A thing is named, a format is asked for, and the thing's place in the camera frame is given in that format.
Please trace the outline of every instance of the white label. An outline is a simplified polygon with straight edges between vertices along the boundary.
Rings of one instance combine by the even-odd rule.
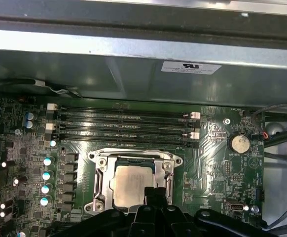
[[[216,64],[164,61],[161,71],[170,73],[193,73],[211,75],[220,67],[221,65]]]

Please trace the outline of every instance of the red wire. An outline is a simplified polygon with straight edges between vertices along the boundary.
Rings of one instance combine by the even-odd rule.
[[[263,132],[262,134],[265,140],[268,139],[268,134],[266,132]]]

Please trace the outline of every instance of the motherboard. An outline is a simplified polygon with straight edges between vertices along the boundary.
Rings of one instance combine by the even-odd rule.
[[[255,225],[263,154],[245,108],[0,97],[0,236],[46,237],[107,209],[127,213],[156,185],[183,212]]]

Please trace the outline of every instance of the cpu socket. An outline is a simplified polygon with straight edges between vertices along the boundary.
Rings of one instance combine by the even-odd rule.
[[[144,204],[145,187],[164,187],[172,204],[174,168],[182,158],[159,150],[104,148],[88,157],[95,163],[94,199],[84,206],[90,214]]]

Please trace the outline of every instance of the green circuit board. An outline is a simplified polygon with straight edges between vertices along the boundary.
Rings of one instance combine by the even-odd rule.
[[[61,124],[62,119],[48,118],[48,103],[56,104],[59,109],[94,108],[101,110],[101,113],[105,113],[105,110],[110,113],[127,111],[130,113],[128,119],[136,119],[135,115],[132,117],[132,111],[134,114],[139,111],[182,115],[196,112],[200,114],[197,118],[200,136],[191,145],[176,137],[169,136],[168,139],[158,135],[136,143],[127,140],[116,142],[111,136],[106,136],[105,140],[93,139],[94,133],[79,130],[71,131],[66,136],[66,131],[61,133],[57,144],[50,146],[50,141],[46,140],[46,123],[52,120]],[[28,112],[36,117],[30,129],[25,125]],[[79,109],[67,113],[68,116],[89,118]],[[264,117],[260,116],[259,119],[261,126],[264,126]],[[74,119],[74,122],[75,127],[84,127],[85,121]],[[16,129],[20,129],[22,134],[16,134]],[[88,139],[81,138],[83,133],[87,133],[85,137]],[[229,139],[234,134],[245,134],[249,138],[250,148],[247,152],[237,153],[230,147]],[[95,164],[88,158],[88,153],[107,147],[158,149],[181,157],[183,164],[174,170],[173,204],[182,211],[194,215],[200,208],[210,208],[251,224],[253,219],[262,216],[264,142],[244,108],[56,97],[0,98],[0,163],[14,160],[17,164],[8,170],[7,183],[0,190],[0,203],[15,198],[22,200],[24,205],[23,213],[14,219],[15,232],[27,229],[30,236],[39,236],[39,230],[50,226],[53,221],[76,223],[90,218],[91,215],[83,209],[85,204],[92,202],[94,195]],[[65,157],[70,154],[77,154],[78,159],[74,162],[77,167],[76,184],[71,207],[68,208],[62,200],[65,194]],[[55,158],[55,163],[47,168],[43,160],[49,156]],[[43,194],[40,189],[46,183],[42,173],[47,170],[55,173],[55,178],[50,181],[54,191],[51,205],[41,206]],[[13,179],[21,175],[26,175],[28,180],[13,187]],[[239,201],[248,209],[234,212],[227,205],[228,200]],[[253,213],[252,206],[257,206],[259,212]],[[0,226],[5,221],[0,218]]]

